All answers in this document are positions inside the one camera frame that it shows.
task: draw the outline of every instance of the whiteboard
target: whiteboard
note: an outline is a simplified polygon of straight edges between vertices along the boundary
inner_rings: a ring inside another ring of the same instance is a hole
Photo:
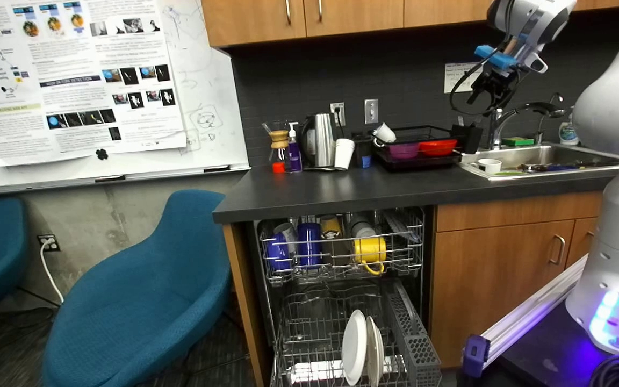
[[[159,0],[159,8],[187,146],[3,166],[0,192],[249,171],[232,65],[209,45],[202,4]]]

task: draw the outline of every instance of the poster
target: poster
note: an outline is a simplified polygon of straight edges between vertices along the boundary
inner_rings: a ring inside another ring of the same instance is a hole
[[[187,146],[154,0],[0,0],[0,168]]]

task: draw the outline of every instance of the green object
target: green object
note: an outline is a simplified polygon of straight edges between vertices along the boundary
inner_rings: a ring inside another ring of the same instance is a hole
[[[534,141],[532,138],[503,138],[503,145],[512,148],[522,148],[522,146],[532,146]]]

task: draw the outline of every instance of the blue cup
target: blue cup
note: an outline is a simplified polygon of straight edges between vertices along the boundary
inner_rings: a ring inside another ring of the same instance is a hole
[[[284,234],[273,234],[265,238],[265,257],[271,273],[290,273],[292,253]]]
[[[296,225],[296,262],[303,270],[317,270],[323,265],[323,225],[299,224]]]

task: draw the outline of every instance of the cabinet handle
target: cabinet handle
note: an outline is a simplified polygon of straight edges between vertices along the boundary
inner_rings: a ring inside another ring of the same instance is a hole
[[[292,24],[292,8],[290,8],[290,0],[284,0],[285,2],[285,24],[290,27]]]
[[[553,260],[548,260],[548,262],[550,262],[550,265],[561,265],[563,251],[565,251],[565,248],[566,248],[566,240],[565,240],[565,237],[561,237],[561,234],[553,234],[553,238],[557,238],[557,240],[561,243],[561,248],[559,248],[559,257],[553,259]]]
[[[324,0],[316,0],[317,22],[324,22]]]

